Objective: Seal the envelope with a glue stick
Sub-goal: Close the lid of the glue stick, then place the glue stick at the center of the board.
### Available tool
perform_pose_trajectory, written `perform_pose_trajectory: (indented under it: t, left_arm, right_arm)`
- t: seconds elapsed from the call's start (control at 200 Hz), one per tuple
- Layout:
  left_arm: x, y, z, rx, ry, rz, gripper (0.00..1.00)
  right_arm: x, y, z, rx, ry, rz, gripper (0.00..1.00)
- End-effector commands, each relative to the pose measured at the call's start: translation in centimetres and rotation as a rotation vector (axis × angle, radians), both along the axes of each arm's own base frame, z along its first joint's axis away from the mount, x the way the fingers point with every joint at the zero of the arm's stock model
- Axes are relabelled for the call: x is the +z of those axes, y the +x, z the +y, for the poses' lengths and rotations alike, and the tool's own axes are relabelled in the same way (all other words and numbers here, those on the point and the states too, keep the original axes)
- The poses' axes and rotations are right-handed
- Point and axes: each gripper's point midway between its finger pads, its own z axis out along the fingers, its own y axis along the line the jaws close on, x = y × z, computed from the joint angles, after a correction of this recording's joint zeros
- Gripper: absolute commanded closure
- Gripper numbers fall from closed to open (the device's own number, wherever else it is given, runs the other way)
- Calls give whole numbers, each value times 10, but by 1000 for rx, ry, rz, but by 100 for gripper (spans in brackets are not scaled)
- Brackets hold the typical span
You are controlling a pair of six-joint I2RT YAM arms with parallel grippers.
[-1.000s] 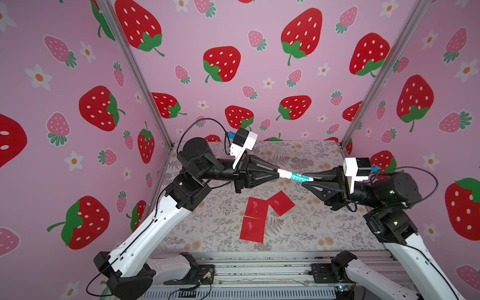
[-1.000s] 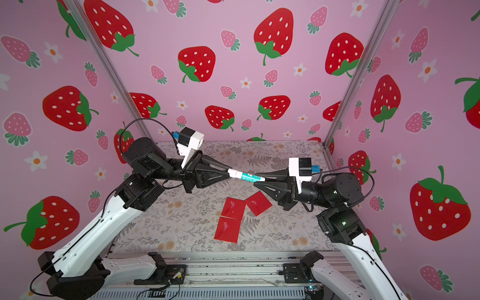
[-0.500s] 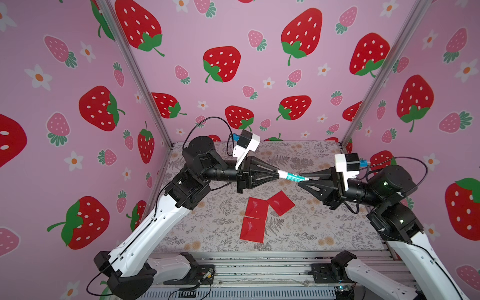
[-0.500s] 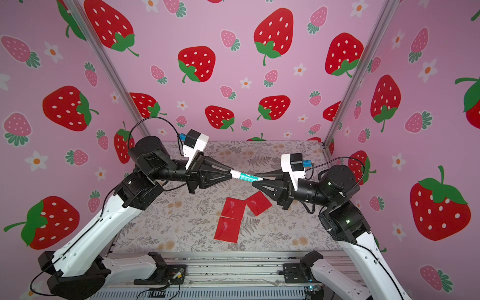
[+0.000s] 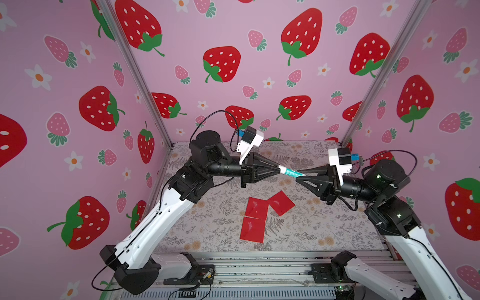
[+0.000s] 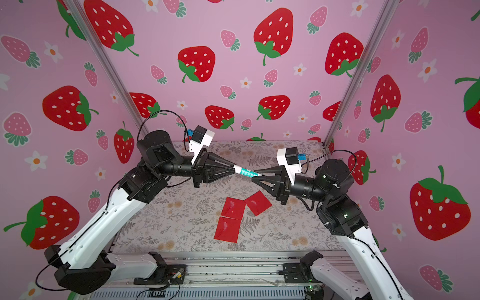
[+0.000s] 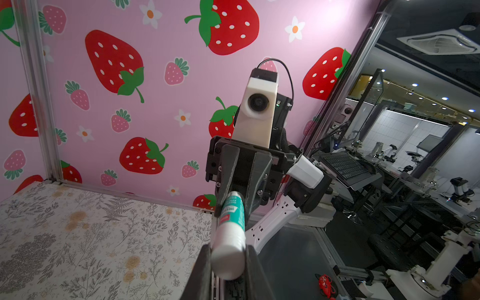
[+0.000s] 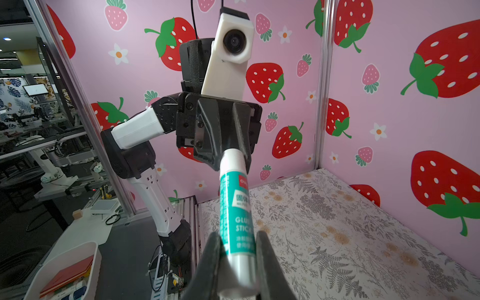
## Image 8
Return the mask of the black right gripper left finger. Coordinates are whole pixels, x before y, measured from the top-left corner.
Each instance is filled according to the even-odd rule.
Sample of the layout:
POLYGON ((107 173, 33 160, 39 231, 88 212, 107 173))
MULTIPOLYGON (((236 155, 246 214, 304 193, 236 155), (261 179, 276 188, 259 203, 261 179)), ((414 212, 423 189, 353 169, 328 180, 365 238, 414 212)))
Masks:
POLYGON ((221 236, 212 232, 207 240, 196 272, 182 300, 218 300, 218 273, 221 257, 221 236))

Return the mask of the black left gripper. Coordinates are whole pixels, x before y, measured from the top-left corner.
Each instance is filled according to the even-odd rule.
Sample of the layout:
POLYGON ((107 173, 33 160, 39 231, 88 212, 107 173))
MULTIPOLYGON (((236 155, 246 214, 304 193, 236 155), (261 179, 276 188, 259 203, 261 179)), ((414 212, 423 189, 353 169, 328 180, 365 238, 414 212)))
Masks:
POLYGON ((242 152, 250 172, 251 150, 258 143, 262 107, 250 102, 201 95, 213 38, 196 39, 180 47, 185 70, 177 100, 176 145, 194 149, 194 157, 220 170, 223 150, 242 152))

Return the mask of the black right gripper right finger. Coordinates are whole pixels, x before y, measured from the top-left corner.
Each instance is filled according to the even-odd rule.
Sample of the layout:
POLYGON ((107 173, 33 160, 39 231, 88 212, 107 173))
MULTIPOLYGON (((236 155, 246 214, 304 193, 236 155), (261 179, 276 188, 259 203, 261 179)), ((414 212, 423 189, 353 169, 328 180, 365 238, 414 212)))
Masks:
POLYGON ((296 300, 265 231, 256 235, 257 300, 296 300))

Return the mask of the green white glue stick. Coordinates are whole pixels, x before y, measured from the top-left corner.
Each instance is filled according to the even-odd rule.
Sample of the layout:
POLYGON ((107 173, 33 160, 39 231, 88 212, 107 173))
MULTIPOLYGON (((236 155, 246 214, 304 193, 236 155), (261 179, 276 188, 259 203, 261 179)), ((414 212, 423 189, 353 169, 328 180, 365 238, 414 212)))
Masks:
POLYGON ((219 235, 221 254, 218 294, 241 299, 259 293, 256 243, 246 162, 238 149, 227 149, 220 165, 219 235))

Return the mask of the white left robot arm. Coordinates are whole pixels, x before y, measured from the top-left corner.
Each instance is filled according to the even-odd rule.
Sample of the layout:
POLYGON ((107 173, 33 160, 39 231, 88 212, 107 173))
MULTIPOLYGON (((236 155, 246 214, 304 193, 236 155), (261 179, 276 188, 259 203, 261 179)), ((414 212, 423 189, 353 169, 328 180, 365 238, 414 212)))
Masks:
POLYGON ((181 59, 190 72, 181 92, 160 98, 101 133, 114 172, 137 186, 154 219, 162 252, 175 266, 191 259, 191 226, 161 191, 151 140, 174 132, 179 147, 192 146, 198 161, 219 171, 230 149, 238 150, 249 168, 261 129, 261 106, 243 102, 233 79, 246 74, 251 41, 234 31, 210 42, 210 47, 203 46, 203 39, 181 45, 181 59))

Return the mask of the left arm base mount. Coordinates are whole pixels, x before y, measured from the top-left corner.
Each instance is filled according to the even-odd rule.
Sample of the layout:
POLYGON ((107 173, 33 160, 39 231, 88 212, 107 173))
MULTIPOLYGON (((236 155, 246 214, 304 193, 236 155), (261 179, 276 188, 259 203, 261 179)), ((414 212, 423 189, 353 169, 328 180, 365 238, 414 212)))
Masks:
POLYGON ((151 300, 180 300, 192 277, 192 257, 173 265, 163 253, 160 243, 148 264, 147 277, 151 287, 151 300))

